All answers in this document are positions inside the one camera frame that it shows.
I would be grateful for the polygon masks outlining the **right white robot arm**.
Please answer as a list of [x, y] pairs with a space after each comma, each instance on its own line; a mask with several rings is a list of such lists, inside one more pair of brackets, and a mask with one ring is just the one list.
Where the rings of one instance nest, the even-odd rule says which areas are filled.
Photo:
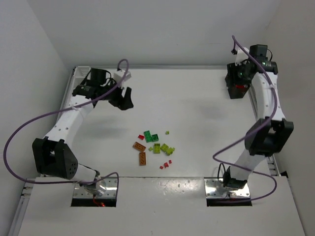
[[230, 99], [243, 98], [249, 89], [253, 89], [256, 99], [256, 123], [246, 133], [245, 149], [235, 164], [225, 170], [222, 179], [224, 187], [242, 189], [264, 158], [282, 150], [294, 125], [281, 109], [278, 67], [267, 57], [268, 47], [256, 44], [232, 52], [236, 60], [227, 65], [225, 78]]

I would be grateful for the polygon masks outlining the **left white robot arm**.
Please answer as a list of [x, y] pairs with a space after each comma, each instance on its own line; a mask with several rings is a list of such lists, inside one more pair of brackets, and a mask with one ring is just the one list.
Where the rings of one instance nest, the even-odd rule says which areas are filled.
[[107, 70], [91, 68], [73, 90], [69, 111], [62, 113], [44, 138], [34, 140], [32, 150], [38, 173], [77, 182], [89, 191], [98, 189], [95, 180], [100, 179], [100, 173], [80, 164], [71, 146], [84, 119], [95, 108], [96, 98], [101, 97], [122, 111], [133, 108], [131, 88], [123, 87], [131, 73], [118, 69], [109, 77], [107, 74]]

